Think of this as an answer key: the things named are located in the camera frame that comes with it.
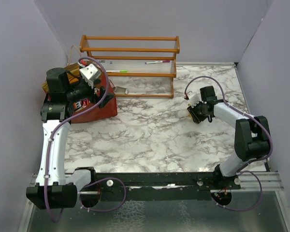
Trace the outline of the gold kettle chips bag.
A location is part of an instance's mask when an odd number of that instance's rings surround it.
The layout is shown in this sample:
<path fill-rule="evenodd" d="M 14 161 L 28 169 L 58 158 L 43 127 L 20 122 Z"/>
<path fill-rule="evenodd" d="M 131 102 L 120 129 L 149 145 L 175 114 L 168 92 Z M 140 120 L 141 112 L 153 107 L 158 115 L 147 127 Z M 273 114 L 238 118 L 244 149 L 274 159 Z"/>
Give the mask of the gold kettle chips bag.
<path fill-rule="evenodd" d="M 70 65 L 64 67 L 64 69 L 66 71 L 69 71 L 69 73 L 67 73 L 67 77 L 69 79 L 70 85 L 73 85 L 73 84 L 77 83 L 78 79 L 75 78 L 74 76 L 79 77 L 79 75 L 80 75 L 80 73 L 79 73 L 79 65 L 77 63 L 70 64 Z M 42 88 L 43 88 L 45 93 L 47 93 L 49 91 L 47 82 L 44 82 L 42 84 Z"/>

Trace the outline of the small red snack bag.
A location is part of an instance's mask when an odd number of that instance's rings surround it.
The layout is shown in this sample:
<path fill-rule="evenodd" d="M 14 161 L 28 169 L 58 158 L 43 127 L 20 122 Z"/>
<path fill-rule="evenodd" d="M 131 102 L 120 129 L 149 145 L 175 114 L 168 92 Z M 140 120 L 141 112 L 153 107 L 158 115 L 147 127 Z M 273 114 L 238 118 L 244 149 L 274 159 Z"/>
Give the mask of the small red snack bag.
<path fill-rule="evenodd" d="M 78 112 L 78 111 L 82 110 L 83 108 L 86 108 L 89 103 L 90 103 L 90 101 L 88 99 L 83 99 L 83 100 L 75 102 L 73 104 L 74 105 L 74 111 Z"/>

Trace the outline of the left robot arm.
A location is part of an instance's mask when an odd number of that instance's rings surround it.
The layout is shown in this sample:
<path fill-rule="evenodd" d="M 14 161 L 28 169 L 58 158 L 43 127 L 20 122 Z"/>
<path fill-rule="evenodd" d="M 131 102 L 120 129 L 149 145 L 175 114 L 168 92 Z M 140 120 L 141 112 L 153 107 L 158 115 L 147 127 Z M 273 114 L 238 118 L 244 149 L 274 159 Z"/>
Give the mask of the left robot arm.
<path fill-rule="evenodd" d="M 74 84 L 69 82 L 69 75 L 64 68 L 53 68 L 46 73 L 48 92 L 41 108 L 41 164 L 35 185 L 26 190 L 26 197 L 42 210 L 72 208 L 82 188 L 90 191 L 97 185 L 92 167 L 76 168 L 70 177 L 66 177 L 65 147 L 71 122 L 76 118 L 74 104 L 88 99 L 94 107 L 102 108 L 113 94 L 101 85 L 104 70 L 94 65 L 81 68 Z"/>

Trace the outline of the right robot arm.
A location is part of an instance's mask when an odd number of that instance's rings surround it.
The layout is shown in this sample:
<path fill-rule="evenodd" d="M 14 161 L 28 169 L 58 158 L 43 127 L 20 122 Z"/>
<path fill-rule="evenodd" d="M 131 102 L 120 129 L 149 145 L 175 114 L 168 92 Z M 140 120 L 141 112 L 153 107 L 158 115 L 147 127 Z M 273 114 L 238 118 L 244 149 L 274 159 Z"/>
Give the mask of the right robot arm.
<path fill-rule="evenodd" d="M 269 154 L 271 139 L 267 118 L 252 116 L 233 108 L 224 99 L 218 99 L 213 86 L 200 89 L 200 96 L 193 92 L 185 94 L 189 101 L 187 111 L 194 123 L 219 118 L 235 129 L 234 153 L 213 171 L 212 183 L 218 189 L 225 188 L 239 170 L 253 161 Z"/>

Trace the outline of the red paper bag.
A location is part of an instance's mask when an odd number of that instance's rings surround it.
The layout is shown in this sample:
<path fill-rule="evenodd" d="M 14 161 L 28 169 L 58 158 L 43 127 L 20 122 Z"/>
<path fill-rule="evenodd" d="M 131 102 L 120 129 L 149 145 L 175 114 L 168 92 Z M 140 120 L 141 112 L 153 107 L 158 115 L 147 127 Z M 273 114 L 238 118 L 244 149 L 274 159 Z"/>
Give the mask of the red paper bag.
<path fill-rule="evenodd" d="M 45 92 L 41 108 L 42 121 L 49 119 L 87 123 L 117 115 L 115 93 L 101 65 L 90 59 L 52 68 L 42 84 Z"/>

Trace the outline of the small packet behind gripper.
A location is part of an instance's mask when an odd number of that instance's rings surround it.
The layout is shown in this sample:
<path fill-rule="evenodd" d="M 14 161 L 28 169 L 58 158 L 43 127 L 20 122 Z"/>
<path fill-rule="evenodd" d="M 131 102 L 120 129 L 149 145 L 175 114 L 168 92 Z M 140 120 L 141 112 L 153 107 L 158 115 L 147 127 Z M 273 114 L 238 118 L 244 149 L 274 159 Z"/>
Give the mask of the small packet behind gripper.
<path fill-rule="evenodd" d="M 117 95 L 127 95 L 128 94 L 128 89 L 125 87 L 114 87 L 114 93 Z"/>

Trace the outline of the green marker pen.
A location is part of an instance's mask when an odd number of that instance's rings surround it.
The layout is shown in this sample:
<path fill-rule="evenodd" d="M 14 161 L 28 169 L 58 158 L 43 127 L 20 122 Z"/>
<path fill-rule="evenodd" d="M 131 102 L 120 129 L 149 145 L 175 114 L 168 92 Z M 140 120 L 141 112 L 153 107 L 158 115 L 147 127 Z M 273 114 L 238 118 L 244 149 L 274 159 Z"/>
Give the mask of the green marker pen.
<path fill-rule="evenodd" d="M 127 73 L 128 70 L 107 70 L 108 73 Z"/>

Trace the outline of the wooden shelf rack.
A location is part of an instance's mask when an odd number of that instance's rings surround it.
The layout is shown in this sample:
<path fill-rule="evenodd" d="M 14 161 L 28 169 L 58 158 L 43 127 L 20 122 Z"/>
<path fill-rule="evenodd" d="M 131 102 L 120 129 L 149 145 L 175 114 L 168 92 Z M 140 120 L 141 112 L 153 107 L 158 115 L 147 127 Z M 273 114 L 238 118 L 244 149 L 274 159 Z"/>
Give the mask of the wooden shelf rack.
<path fill-rule="evenodd" d="M 103 60 L 110 77 L 168 78 L 168 94 L 127 94 L 118 97 L 173 98 L 176 78 L 176 56 L 180 53 L 180 39 L 175 37 L 87 36 L 83 35 L 79 49 L 89 57 Z M 170 63 L 145 64 L 148 61 L 170 60 Z"/>

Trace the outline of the purple marker pen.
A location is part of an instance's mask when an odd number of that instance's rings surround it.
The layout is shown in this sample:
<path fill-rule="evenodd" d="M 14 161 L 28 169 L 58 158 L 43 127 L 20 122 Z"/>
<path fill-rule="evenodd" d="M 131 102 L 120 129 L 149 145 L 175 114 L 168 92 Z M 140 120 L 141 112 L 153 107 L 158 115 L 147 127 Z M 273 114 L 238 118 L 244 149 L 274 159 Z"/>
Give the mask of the purple marker pen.
<path fill-rule="evenodd" d="M 170 60 L 157 60 L 157 61 L 148 61 L 145 64 L 157 64 L 157 63 L 170 63 Z"/>

